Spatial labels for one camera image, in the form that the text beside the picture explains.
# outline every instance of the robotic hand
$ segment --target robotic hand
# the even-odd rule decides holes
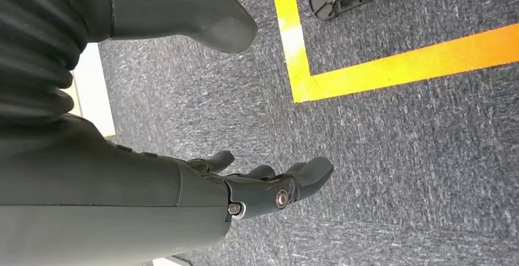
[[[315,194],[324,158],[220,176],[229,152],[134,153],[67,114],[59,88],[88,42],[181,34],[236,53],[256,31],[236,0],[0,0],[0,265],[135,265]]]

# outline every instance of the gray carpet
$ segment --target gray carpet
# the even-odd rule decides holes
[[[230,149],[230,172],[320,155],[337,171],[310,200],[181,257],[519,265],[519,64],[294,104],[273,0],[240,1],[260,28],[241,55],[185,37],[100,45],[116,140],[179,158]],[[330,22],[298,1],[314,73],[519,22],[519,0],[378,0]]]

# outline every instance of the metal screw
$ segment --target metal screw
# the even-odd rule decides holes
[[[231,203],[229,207],[227,207],[227,211],[229,211],[231,215],[238,215],[242,211],[242,206],[237,203]]]
[[[276,206],[283,209],[288,205],[288,192],[286,190],[279,190],[276,195]]]

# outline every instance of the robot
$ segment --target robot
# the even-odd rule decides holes
[[[88,42],[180,34],[238,53],[256,32],[236,0],[0,0],[0,265],[135,265],[318,192],[325,158],[221,176],[230,152],[136,153],[67,114],[59,89]]]

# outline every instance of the yellow line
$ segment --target yellow line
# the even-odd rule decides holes
[[[296,0],[274,0],[295,102],[519,61],[519,23],[311,76]]]
[[[285,50],[286,66],[292,87],[294,101],[301,102],[299,96],[304,90],[298,87],[310,77],[310,66],[308,66],[307,50],[296,0],[274,0],[278,16],[279,29],[283,49]]]

